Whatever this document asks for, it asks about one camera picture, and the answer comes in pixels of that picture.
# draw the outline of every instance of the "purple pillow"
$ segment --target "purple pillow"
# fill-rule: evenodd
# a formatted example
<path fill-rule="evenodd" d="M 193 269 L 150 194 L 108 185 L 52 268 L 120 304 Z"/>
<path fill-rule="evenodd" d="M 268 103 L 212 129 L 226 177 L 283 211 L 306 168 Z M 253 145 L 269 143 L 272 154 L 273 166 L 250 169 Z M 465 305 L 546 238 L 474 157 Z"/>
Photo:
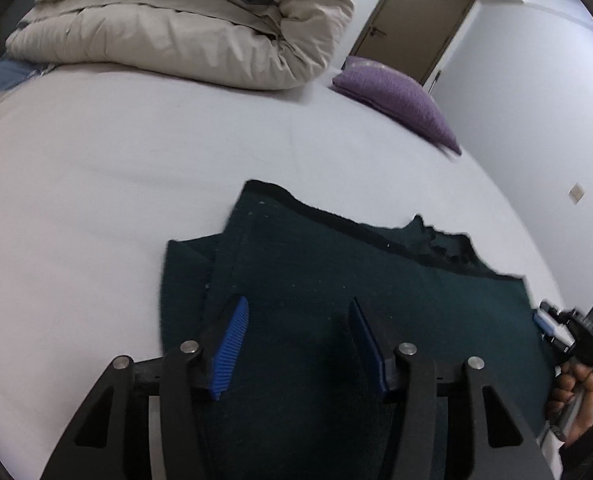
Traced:
<path fill-rule="evenodd" d="M 337 91 L 369 104 L 430 142 L 461 155 L 461 147 L 434 99 L 411 77 L 382 63 L 350 56 L 333 79 Z"/>

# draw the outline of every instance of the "metal screw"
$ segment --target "metal screw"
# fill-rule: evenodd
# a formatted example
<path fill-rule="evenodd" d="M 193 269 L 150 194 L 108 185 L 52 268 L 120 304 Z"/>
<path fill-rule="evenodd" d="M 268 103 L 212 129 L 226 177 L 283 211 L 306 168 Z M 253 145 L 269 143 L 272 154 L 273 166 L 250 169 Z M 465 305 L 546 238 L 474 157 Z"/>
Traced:
<path fill-rule="evenodd" d="M 485 366 L 485 362 L 480 357 L 473 355 L 470 359 L 467 360 L 467 364 L 470 368 L 474 368 L 475 370 L 482 370 Z"/>
<path fill-rule="evenodd" d="M 416 345 L 414 343 L 401 343 L 399 345 L 399 351 L 403 355 L 414 355 L 416 354 Z"/>
<path fill-rule="evenodd" d="M 184 354 L 193 354 L 194 352 L 198 351 L 200 348 L 199 344 L 196 341 L 184 341 L 180 344 L 180 350 Z"/>
<path fill-rule="evenodd" d="M 115 357 L 112 366 L 115 370 L 123 370 L 123 368 L 128 368 L 130 365 L 130 358 L 125 355 L 119 355 Z"/>

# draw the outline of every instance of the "blue pillow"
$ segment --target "blue pillow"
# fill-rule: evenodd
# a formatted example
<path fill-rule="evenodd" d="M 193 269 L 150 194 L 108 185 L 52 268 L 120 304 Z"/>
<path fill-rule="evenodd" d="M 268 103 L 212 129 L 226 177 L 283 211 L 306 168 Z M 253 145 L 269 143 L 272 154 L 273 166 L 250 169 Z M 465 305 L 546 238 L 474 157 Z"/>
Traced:
<path fill-rule="evenodd" d="M 23 83 L 43 69 L 43 65 L 32 65 L 11 59 L 0 61 L 0 91 L 10 90 Z"/>

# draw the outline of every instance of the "folded duvet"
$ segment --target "folded duvet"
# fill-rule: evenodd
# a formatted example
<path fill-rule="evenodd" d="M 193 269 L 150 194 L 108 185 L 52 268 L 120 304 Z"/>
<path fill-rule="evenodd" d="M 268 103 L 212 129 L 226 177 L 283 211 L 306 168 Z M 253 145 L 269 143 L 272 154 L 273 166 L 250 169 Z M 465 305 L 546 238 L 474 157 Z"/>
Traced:
<path fill-rule="evenodd" d="M 327 68 L 352 11 L 352 0 L 36 0 L 6 49 L 31 62 L 292 88 Z"/>

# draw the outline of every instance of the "bed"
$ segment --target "bed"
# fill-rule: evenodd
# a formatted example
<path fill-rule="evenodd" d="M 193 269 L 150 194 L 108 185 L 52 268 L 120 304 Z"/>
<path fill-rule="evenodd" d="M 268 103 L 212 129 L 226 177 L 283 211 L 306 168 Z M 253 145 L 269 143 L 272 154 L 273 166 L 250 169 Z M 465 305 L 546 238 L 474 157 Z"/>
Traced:
<path fill-rule="evenodd" d="M 64 66 L 0 103 L 0 459 L 35 480 L 118 354 L 161 354 L 166 242 L 221 231 L 243 183 L 403 226 L 467 232 L 533 304 L 563 305 L 506 198 L 457 158 L 330 87 L 254 92 L 111 64 Z"/>

